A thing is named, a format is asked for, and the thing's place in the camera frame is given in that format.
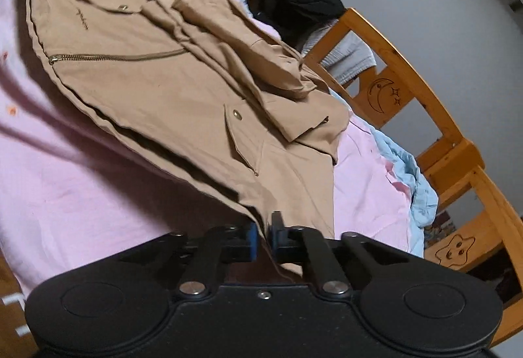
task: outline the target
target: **tan jacket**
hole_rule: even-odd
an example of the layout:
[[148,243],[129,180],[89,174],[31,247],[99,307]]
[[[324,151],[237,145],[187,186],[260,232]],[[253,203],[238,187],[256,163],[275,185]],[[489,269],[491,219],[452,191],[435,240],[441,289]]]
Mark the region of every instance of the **tan jacket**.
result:
[[45,70],[127,147],[265,223],[333,229],[349,115],[231,0],[28,0]]

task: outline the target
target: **screw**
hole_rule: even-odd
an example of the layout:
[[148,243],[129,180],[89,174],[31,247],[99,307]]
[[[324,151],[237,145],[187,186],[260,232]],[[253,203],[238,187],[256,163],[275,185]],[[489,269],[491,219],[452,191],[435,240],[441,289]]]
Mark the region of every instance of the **screw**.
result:
[[270,299],[272,295],[269,292],[258,292],[258,297],[264,301]]
[[349,286],[347,286],[343,281],[327,281],[323,285],[323,290],[327,293],[332,293],[333,295],[341,295],[349,290]]
[[205,284],[198,281],[186,281],[180,284],[180,292],[186,295],[199,295],[205,290]]

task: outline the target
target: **pocket flap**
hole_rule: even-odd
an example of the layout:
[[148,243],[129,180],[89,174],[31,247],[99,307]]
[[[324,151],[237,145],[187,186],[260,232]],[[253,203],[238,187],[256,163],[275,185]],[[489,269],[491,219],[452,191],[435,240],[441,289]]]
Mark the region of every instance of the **pocket flap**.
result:
[[245,100],[224,106],[227,129],[234,148],[254,171],[254,175],[258,176],[267,129]]

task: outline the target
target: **moon carving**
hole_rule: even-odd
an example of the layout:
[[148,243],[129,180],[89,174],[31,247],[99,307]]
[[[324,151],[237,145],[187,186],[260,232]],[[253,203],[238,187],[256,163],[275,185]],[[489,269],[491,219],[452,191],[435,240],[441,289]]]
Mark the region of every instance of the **moon carving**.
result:
[[370,106],[378,113],[385,113],[391,106],[401,106],[399,87],[393,80],[378,78],[367,89]]

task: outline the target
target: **bed rail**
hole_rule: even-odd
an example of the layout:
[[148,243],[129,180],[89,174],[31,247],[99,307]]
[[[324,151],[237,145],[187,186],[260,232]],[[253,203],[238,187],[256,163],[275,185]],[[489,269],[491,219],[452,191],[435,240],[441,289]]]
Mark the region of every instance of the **bed rail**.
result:
[[[359,91],[352,97],[320,62],[350,31],[354,31],[385,62],[359,75]],[[442,136],[416,160],[439,197],[442,211],[470,189],[484,211],[456,232],[425,251],[425,258],[441,265],[470,271],[505,248],[523,288],[523,222],[498,187],[487,176],[477,147],[464,138],[456,122],[411,64],[362,15],[347,9],[339,21],[310,50],[305,63],[352,107],[354,112],[381,128],[407,103],[416,99],[440,129]],[[376,90],[387,88],[380,100]],[[492,345],[523,329],[523,298],[508,304]]]

